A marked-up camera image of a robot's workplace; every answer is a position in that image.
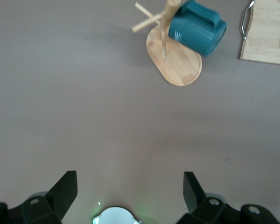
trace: mug handle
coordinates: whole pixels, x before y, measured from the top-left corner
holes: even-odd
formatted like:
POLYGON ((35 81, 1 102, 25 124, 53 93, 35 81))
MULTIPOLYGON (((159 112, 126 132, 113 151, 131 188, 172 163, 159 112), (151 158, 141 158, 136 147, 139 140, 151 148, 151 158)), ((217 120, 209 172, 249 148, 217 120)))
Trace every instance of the mug handle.
POLYGON ((202 5, 199 5, 193 0, 190 0, 187 4, 187 9, 202 19, 213 24, 213 29, 216 29, 219 22, 221 21, 221 16, 216 11, 210 10, 202 5))

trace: wooden peg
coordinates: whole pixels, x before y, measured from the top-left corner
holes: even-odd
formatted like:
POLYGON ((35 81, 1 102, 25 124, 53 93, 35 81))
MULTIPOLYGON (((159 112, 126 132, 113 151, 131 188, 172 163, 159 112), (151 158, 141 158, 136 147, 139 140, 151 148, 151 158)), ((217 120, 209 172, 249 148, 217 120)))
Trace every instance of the wooden peg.
POLYGON ((133 26, 132 27, 133 32, 136 33, 137 31, 149 26, 150 24, 152 24, 152 23, 156 22, 157 20, 161 19, 163 17, 163 15, 164 15, 163 12, 159 13, 159 14, 153 16, 152 18, 144 20, 143 22, 133 26))
POLYGON ((145 15, 147 15, 149 18, 153 18, 153 14, 150 13, 146 8, 144 8, 142 5, 140 5, 138 2, 135 3, 135 7, 139 9, 141 12, 143 12, 145 15))

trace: teal mug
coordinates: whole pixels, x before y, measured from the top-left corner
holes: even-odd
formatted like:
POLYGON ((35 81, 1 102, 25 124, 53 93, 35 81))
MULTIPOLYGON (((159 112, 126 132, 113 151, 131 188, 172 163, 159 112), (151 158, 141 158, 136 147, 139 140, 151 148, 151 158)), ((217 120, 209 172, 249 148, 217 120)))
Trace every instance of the teal mug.
POLYGON ((186 47, 207 57, 211 55, 223 35, 227 23, 219 13, 194 0, 185 2, 173 17, 168 35, 186 47))

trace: green light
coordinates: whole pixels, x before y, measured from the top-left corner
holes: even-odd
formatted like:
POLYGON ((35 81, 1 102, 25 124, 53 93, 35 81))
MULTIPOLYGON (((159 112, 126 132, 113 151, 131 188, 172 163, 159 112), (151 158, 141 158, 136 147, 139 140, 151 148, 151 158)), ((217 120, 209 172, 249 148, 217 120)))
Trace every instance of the green light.
POLYGON ((93 223, 93 224, 98 224, 98 223, 99 223, 99 218, 98 218, 98 217, 94 218, 93 221, 92 221, 92 223, 93 223))

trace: wooden pole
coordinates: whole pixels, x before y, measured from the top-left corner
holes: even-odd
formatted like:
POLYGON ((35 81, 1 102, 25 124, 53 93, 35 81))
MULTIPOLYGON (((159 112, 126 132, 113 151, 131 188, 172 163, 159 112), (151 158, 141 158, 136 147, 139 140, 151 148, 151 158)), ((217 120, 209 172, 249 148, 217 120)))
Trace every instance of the wooden pole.
POLYGON ((166 36, 164 31, 162 31, 162 54, 163 54, 163 60, 165 60, 166 59, 166 36))
POLYGON ((162 31, 167 33, 167 29, 173 19, 173 16, 176 14, 180 5, 181 5, 181 0, 167 0, 164 9, 164 16, 162 17, 160 28, 158 31, 159 39, 162 38, 162 31))

